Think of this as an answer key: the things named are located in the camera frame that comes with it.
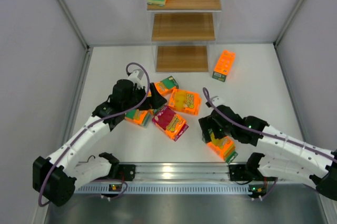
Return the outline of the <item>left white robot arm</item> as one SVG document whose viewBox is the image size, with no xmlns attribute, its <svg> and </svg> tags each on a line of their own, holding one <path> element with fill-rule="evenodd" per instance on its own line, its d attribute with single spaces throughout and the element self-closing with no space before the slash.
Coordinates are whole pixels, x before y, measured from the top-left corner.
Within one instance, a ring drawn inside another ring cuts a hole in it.
<svg viewBox="0 0 337 224">
<path fill-rule="evenodd" d="M 124 120 L 129 111 L 158 109 L 167 102 L 154 83 L 149 89 L 121 79 L 113 86 L 112 94 L 98 105 L 84 126 L 64 145 L 48 157 L 38 157 L 33 163 L 33 189 L 42 198 L 60 207 L 66 204 L 81 186 L 99 178 L 117 179 L 119 160 L 103 152 L 94 160 L 80 163 L 81 158 L 100 139 Z"/>
</svg>

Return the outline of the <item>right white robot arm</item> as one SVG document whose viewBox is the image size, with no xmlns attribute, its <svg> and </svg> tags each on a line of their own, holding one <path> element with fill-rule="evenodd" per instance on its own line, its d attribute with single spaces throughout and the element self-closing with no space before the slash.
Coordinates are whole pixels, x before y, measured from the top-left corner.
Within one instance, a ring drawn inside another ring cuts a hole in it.
<svg viewBox="0 0 337 224">
<path fill-rule="evenodd" d="M 206 142 L 230 137 L 253 146 L 245 164 L 253 179 L 273 177 L 302 183 L 319 194 L 336 200 L 336 152 L 316 147 L 286 135 L 254 116 L 240 117 L 228 106 L 212 106 L 210 115 L 199 124 Z"/>
</svg>

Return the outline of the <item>orange sponge box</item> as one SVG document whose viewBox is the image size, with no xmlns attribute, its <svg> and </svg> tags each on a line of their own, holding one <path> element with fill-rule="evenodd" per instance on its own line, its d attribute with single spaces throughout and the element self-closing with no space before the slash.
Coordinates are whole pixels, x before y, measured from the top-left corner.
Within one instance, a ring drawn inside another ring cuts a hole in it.
<svg viewBox="0 0 337 224">
<path fill-rule="evenodd" d="M 224 50 L 214 67 L 212 78 L 221 82 L 225 82 L 233 66 L 235 57 L 236 54 L 234 52 Z"/>
</svg>

